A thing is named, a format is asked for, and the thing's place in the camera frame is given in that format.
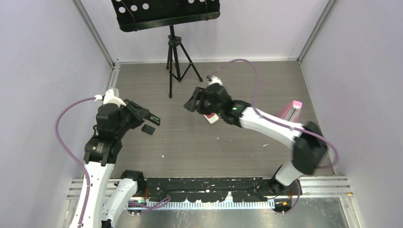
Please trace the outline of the white remote control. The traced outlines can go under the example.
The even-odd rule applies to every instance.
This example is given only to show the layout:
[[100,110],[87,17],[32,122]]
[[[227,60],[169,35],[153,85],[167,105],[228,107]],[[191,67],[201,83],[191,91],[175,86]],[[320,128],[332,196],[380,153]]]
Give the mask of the white remote control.
[[204,117],[210,124],[213,124],[219,120],[219,117],[215,113],[204,115]]

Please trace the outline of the black remote battery cover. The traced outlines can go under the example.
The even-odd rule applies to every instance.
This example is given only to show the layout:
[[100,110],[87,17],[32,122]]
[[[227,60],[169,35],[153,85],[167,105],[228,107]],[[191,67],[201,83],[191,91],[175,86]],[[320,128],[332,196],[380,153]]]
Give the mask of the black remote battery cover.
[[144,124],[142,126],[142,128],[141,128],[141,131],[144,132],[144,133],[147,133],[149,135],[153,135],[153,133],[155,132],[155,128],[151,127],[151,126],[149,126],[147,124]]

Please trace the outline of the black remote control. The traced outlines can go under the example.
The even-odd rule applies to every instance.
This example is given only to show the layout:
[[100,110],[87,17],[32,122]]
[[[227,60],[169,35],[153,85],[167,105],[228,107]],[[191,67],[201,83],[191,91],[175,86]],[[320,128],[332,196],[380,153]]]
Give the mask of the black remote control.
[[154,114],[148,114],[146,119],[157,126],[160,126],[161,124],[161,119]]

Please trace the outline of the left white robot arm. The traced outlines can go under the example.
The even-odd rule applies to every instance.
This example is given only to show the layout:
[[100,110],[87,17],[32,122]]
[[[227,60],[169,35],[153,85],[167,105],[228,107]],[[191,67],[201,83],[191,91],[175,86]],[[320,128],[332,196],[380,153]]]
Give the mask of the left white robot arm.
[[159,117],[128,99],[117,104],[103,104],[98,108],[94,134],[84,147],[84,183],[70,227],[113,228],[129,199],[145,193],[143,173],[125,170],[117,188],[106,200],[106,189],[122,149],[122,138],[145,120],[160,125]]

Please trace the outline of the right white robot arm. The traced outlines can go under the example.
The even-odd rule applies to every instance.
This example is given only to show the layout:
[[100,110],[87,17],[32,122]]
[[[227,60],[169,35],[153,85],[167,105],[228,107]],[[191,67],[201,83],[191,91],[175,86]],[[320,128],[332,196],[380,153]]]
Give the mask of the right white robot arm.
[[195,88],[184,108],[203,115],[217,114],[227,124],[259,132],[290,148],[291,160],[280,166],[271,182],[278,195],[285,194],[299,177],[314,174],[328,150],[316,123],[294,123],[267,114],[248,102],[233,100],[218,83]]

